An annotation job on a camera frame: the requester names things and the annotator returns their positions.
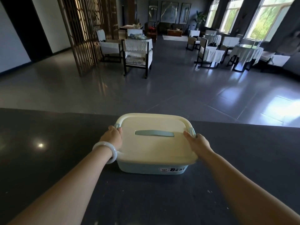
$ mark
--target beige lid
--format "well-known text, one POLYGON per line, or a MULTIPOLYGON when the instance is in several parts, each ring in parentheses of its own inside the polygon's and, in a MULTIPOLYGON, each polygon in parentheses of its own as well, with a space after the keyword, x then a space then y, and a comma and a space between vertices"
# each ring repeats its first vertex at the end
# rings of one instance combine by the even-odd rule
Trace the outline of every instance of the beige lid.
POLYGON ((183 117, 131 113, 121 116, 116 124, 123 129, 118 161, 189 165, 198 158, 183 136, 184 130, 194 132, 190 122, 183 117))

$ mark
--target label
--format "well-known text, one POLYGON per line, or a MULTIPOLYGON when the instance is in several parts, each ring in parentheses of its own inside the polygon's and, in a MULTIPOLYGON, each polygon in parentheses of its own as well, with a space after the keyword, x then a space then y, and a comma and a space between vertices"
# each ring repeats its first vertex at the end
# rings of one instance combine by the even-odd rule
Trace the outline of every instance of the label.
POLYGON ((180 168, 159 168, 159 171, 160 172, 163 172, 163 173, 167 173, 167 172, 175 172, 175 171, 182 171, 182 170, 185 170, 186 167, 180 167, 180 168))

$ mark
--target tiled floor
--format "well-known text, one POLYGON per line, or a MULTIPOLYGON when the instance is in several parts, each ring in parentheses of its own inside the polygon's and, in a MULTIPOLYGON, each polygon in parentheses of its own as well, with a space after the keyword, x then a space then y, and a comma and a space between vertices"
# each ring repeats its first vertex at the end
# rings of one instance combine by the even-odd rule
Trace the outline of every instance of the tiled floor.
POLYGON ((101 63, 79 78, 68 51, 0 78, 0 106, 92 114, 172 114, 195 121, 300 127, 300 81, 284 74, 195 68, 186 42, 154 45, 152 70, 101 63))

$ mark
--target rug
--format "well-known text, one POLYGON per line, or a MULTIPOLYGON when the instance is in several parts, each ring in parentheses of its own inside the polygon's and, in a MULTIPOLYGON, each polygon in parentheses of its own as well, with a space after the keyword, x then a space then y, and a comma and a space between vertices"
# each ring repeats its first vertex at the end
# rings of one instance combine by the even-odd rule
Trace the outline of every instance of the rug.
POLYGON ((164 40, 174 40, 174 41, 182 41, 182 42, 187 42, 188 37, 187 36, 169 36, 169 35, 163 35, 164 40))

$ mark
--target wooden lattice screen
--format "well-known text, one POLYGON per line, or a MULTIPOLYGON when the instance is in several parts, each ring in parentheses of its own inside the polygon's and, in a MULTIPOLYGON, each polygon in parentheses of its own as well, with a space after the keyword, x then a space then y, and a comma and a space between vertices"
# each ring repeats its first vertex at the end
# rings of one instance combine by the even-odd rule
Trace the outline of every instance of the wooden lattice screen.
POLYGON ((58 0, 80 76, 101 59, 97 30, 118 39, 115 0, 58 0))

